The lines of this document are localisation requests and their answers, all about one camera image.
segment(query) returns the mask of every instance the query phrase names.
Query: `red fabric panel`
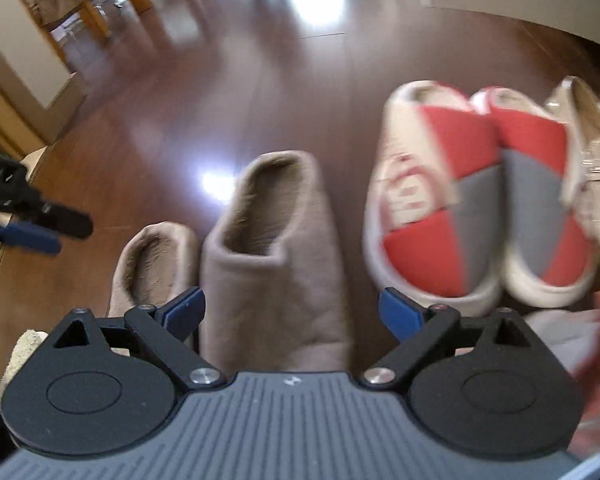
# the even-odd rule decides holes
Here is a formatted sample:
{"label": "red fabric panel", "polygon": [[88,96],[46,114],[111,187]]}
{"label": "red fabric panel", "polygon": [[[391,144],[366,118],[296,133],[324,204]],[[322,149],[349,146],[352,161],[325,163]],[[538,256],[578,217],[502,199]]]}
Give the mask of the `red fabric panel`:
{"label": "red fabric panel", "polygon": [[389,261],[411,285],[444,298],[469,293],[456,233],[446,210],[390,232],[383,245]]}
{"label": "red fabric panel", "polygon": [[542,276],[553,286],[573,285],[586,268],[591,257],[591,246],[572,215],[567,216],[557,250]]}
{"label": "red fabric panel", "polygon": [[455,178],[488,168],[500,160],[498,134],[491,119],[476,112],[422,105]]}
{"label": "red fabric panel", "polygon": [[567,131],[561,123],[495,106],[491,106],[491,117],[502,146],[534,158],[562,177],[567,160]]}

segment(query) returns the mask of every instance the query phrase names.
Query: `wooden floor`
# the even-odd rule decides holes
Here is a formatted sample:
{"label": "wooden floor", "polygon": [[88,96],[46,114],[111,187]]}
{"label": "wooden floor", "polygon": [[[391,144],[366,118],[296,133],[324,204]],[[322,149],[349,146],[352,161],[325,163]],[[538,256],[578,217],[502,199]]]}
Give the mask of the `wooden floor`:
{"label": "wooden floor", "polygon": [[7,249],[0,262],[0,375],[17,337],[81,305],[102,314],[124,244],[152,222],[202,239],[233,176],[256,155],[307,150],[320,161],[349,280],[355,367],[395,343],[379,320],[361,233],[382,105],[401,83],[465,92],[503,85],[544,100],[576,73],[600,89],[574,39],[515,20],[419,0],[153,0],[110,13],[105,47],[67,45],[90,86],[36,179],[90,212],[95,231],[57,258]]}

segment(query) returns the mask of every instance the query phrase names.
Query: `silver bolt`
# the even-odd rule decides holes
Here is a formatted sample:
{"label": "silver bolt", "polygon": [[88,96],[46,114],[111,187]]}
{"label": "silver bolt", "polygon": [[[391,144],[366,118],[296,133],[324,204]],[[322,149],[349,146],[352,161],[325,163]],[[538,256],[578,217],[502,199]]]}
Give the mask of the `silver bolt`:
{"label": "silver bolt", "polygon": [[189,374],[194,384],[212,384],[220,378],[220,372],[215,368],[196,368]]}
{"label": "silver bolt", "polygon": [[370,384],[387,384],[395,379],[395,372],[390,368],[369,368],[363,377]]}

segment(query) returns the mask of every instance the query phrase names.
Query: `white logo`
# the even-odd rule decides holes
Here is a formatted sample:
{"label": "white logo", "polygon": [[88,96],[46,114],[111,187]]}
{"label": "white logo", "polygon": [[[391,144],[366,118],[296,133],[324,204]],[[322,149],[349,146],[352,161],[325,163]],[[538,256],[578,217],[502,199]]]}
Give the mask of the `white logo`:
{"label": "white logo", "polygon": [[296,377],[295,375],[292,375],[288,379],[285,379],[285,384],[287,386],[296,386],[296,384],[300,384],[301,382],[302,379],[300,377]]}

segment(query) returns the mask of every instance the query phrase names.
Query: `gray ribbed plate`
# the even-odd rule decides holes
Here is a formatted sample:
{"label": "gray ribbed plate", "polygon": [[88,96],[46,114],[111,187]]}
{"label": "gray ribbed plate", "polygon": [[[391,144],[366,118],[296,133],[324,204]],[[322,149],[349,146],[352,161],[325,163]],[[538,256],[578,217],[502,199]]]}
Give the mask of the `gray ribbed plate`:
{"label": "gray ribbed plate", "polygon": [[56,460],[21,450],[0,480],[557,479],[567,453],[518,463],[469,458],[421,433],[394,394],[346,373],[242,372],[192,394],[153,438],[116,455]]}

